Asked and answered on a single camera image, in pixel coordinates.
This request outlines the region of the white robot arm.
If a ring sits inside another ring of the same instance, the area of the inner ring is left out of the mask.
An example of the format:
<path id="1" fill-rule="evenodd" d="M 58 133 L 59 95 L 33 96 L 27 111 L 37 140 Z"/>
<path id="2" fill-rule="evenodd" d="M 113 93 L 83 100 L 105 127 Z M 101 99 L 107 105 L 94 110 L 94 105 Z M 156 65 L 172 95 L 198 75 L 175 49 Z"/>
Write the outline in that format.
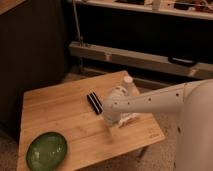
<path id="1" fill-rule="evenodd" d="M 174 171 L 213 171 L 213 79 L 137 96 L 117 86 L 103 100 L 102 116 L 112 126 L 122 113 L 179 113 Z"/>

